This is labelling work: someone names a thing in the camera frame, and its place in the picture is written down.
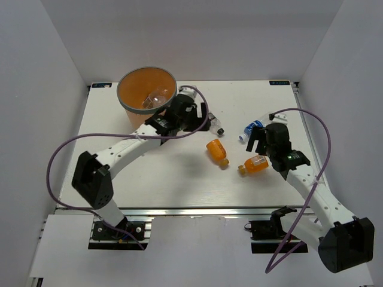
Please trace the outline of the small clear bottle black label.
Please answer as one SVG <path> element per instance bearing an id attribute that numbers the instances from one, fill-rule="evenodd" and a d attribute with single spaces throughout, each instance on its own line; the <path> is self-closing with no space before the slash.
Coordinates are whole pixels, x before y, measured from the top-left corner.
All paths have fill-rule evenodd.
<path id="1" fill-rule="evenodd" d="M 212 112 L 208 113 L 208 118 L 210 122 L 209 130 L 218 137 L 224 135 L 224 129 L 222 128 L 220 120 Z"/>

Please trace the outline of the orange juice bottle with barcode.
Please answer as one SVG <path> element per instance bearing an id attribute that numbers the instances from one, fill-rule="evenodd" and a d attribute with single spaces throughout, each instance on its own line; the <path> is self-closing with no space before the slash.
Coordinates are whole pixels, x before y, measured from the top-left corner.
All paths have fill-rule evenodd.
<path id="1" fill-rule="evenodd" d="M 256 155 L 249 158 L 244 164 L 238 166 L 239 174 L 245 176 L 247 174 L 253 174 L 261 172 L 269 167 L 269 163 L 265 156 Z"/>

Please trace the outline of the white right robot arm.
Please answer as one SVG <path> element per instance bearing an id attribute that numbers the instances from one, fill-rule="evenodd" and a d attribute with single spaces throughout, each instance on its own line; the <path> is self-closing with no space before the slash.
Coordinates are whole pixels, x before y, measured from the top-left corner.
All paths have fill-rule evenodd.
<path id="1" fill-rule="evenodd" d="M 291 147 L 288 128 L 281 123 L 255 126 L 247 151 L 267 156 L 272 167 L 314 212 L 317 223 L 303 217 L 304 211 L 282 207 L 270 216 L 271 233 L 286 242 L 295 236 L 317 250 L 332 273 L 369 262 L 373 258 L 375 228 L 368 218 L 358 218 L 317 179 L 309 159 Z"/>

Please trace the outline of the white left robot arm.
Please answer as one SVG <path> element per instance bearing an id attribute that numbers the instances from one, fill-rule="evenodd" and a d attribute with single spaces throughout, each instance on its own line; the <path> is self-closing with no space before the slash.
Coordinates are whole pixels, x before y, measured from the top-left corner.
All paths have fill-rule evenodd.
<path id="1" fill-rule="evenodd" d="M 138 157 L 175 139 L 179 131 L 198 130 L 203 125 L 198 121 L 195 97 L 182 91 L 121 141 L 94 154 L 80 154 L 72 187 L 101 217 L 112 238 L 119 239 L 128 230 L 128 220 L 113 200 L 113 179 Z"/>

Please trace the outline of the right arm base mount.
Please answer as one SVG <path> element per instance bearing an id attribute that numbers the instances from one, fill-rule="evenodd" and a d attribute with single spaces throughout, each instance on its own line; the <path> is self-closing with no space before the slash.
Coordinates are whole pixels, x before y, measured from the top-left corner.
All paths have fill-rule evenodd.
<path id="1" fill-rule="evenodd" d="M 252 254 L 273 254 L 286 234 L 281 227 L 280 218 L 296 212 L 295 208 L 284 206 L 273 211 L 269 219 L 252 220 L 246 223 L 244 230 L 251 234 Z"/>

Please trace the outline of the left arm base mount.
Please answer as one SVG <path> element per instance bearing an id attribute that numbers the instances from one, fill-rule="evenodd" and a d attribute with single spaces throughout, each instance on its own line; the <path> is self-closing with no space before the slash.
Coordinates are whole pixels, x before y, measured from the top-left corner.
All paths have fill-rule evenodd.
<path id="1" fill-rule="evenodd" d="M 109 251 L 143 251 L 149 243 L 153 218 L 128 216 L 124 232 L 107 227 L 94 219 L 88 249 Z"/>

